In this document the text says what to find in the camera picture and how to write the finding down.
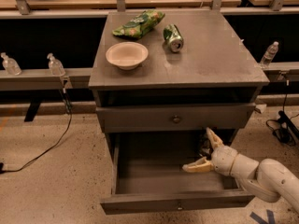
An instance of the snack bag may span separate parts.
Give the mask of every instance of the snack bag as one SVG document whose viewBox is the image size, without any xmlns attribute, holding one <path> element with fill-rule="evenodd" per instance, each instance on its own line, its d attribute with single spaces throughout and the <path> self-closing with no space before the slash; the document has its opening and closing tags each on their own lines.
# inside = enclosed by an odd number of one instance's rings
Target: snack bag
<svg viewBox="0 0 299 224">
<path fill-rule="evenodd" d="M 123 26 L 112 31 L 113 35 L 139 39 L 156 26 L 165 14 L 157 10 L 146 10 Z"/>
</svg>

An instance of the soda can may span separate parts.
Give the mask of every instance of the soda can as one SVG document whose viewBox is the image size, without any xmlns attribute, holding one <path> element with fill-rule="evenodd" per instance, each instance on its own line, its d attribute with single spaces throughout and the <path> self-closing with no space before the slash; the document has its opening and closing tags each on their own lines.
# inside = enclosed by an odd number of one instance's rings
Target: soda can
<svg viewBox="0 0 299 224">
<path fill-rule="evenodd" d="M 175 24 L 169 24 L 163 31 L 164 40 L 172 52 L 179 52 L 184 46 L 184 39 Z"/>
</svg>

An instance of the plastic bottle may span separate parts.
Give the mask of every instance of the plastic bottle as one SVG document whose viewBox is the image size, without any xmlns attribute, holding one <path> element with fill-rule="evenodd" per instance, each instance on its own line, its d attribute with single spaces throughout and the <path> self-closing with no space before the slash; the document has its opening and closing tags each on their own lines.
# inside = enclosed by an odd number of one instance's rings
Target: plastic bottle
<svg viewBox="0 0 299 224">
<path fill-rule="evenodd" d="M 49 69 L 52 72 L 52 74 L 58 77 L 63 76 L 65 74 L 65 70 L 61 61 L 56 59 L 52 53 L 49 53 L 47 58 L 50 59 Z"/>
<path fill-rule="evenodd" d="M 275 41 L 272 45 L 270 45 L 266 52 L 264 53 L 260 65 L 261 68 L 266 68 L 269 66 L 269 64 L 272 62 L 273 58 L 278 52 L 278 42 Z"/>
<path fill-rule="evenodd" d="M 21 73 L 21 69 L 14 59 L 9 58 L 4 52 L 1 53 L 1 57 L 3 58 L 2 65 L 9 75 L 16 76 Z"/>
</svg>

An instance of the open drawer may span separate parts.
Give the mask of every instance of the open drawer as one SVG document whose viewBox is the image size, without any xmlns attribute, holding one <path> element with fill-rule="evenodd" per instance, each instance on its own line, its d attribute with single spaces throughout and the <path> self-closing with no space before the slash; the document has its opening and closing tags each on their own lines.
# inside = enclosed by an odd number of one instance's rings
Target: open drawer
<svg viewBox="0 0 299 224">
<path fill-rule="evenodd" d="M 103 133 L 239 129 L 247 124 L 255 104 L 147 105 L 97 107 Z"/>
<path fill-rule="evenodd" d="M 221 138 L 229 131 L 216 132 Z M 200 158 L 204 131 L 113 133 L 112 195 L 106 214 L 244 207 L 253 196 L 231 177 L 188 174 L 183 164 Z"/>
</svg>

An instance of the cabinet top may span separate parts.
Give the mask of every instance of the cabinet top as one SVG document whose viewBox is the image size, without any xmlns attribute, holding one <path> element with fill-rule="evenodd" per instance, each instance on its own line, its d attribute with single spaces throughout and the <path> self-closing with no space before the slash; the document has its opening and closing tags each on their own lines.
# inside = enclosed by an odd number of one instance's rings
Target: cabinet top
<svg viewBox="0 0 299 224">
<path fill-rule="evenodd" d="M 135 41 L 148 48 L 149 57 L 130 71 L 112 66 L 106 51 L 128 41 L 114 36 L 112 30 L 140 12 L 108 14 L 93 65 L 91 89 L 242 87 L 268 83 L 263 70 L 219 11 L 178 9 L 164 13 L 164 19 L 153 30 Z M 179 53 L 171 52 L 164 43 L 163 30 L 170 23 L 178 27 L 184 38 Z"/>
</svg>

